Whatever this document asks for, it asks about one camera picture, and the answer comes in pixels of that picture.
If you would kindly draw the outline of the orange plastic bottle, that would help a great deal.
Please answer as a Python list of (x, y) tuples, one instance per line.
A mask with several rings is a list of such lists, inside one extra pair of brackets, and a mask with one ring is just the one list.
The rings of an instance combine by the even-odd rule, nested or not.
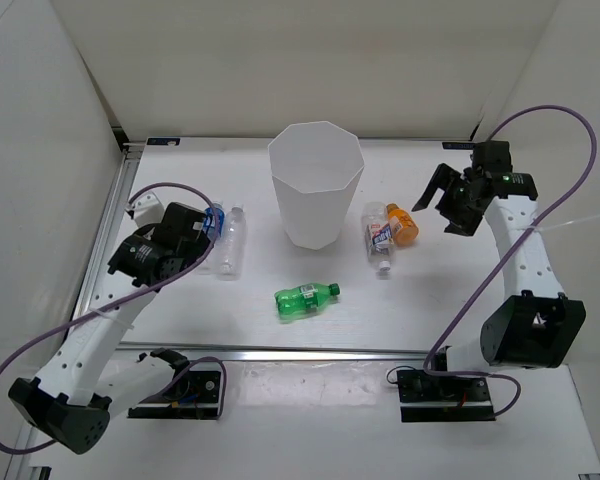
[(395, 245), (401, 248), (410, 246), (419, 234), (418, 226), (410, 214), (397, 204), (389, 203), (386, 210)]

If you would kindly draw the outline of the clear bottle blue white label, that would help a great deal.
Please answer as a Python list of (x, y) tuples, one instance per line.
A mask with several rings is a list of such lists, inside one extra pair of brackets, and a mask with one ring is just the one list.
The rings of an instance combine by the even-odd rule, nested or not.
[(392, 266), (394, 242), (386, 205), (382, 202), (367, 203), (361, 224), (368, 262), (379, 276), (387, 276)]

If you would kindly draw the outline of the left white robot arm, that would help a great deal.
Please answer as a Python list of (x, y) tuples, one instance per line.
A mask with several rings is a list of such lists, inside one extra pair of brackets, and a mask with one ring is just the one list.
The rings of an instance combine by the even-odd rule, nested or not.
[(18, 378), (8, 396), (25, 420), (76, 454), (92, 449), (110, 421), (142, 403), (161, 414), (217, 401), (219, 386), (205, 387), (194, 361), (170, 349), (144, 353), (127, 369), (104, 368), (142, 311), (167, 284), (202, 264), (218, 238), (222, 213), (178, 202), (145, 201), (136, 230), (109, 260), (101, 299), (72, 326), (53, 358), (33, 378)]

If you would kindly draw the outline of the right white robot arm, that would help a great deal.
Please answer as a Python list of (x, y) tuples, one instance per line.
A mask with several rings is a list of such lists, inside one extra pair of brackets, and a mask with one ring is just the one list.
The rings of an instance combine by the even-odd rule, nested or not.
[(537, 218), (537, 189), (532, 176), (513, 169), (506, 141), (476, 143), (471, 164), (458, 172), (440, 164), (415, 205), (436, 209), (447, 220), (446, 232), (474, 235), (482, 223), (493, 234), (503, 277), (504, 301), (483, 323), (477, 336), (451, 346), (437, 342), (427, 363), (429, 387), (450, 400), (466, 384), (464, 375), (505, 368), (559, 367), (586, 318), (582, 301), (573, 299), (555, 276)]

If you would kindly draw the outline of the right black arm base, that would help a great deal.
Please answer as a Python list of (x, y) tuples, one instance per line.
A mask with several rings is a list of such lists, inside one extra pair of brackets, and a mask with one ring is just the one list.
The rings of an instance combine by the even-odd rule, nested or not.
[(411, 366), (387, 372), (398, 388), (402, 423), (494, 421), (494, 408), (484, 378), (437, 377)]

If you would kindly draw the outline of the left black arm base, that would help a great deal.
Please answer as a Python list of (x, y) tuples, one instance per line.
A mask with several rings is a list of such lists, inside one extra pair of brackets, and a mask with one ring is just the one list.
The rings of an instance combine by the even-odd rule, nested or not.
[(219, 420), (224, 413), (227, 369), (216, 357), (190, 360), (168, 349), (150, 356), (165, 361), (174, 370), (175, 383), (127, 411), (128, 419)]

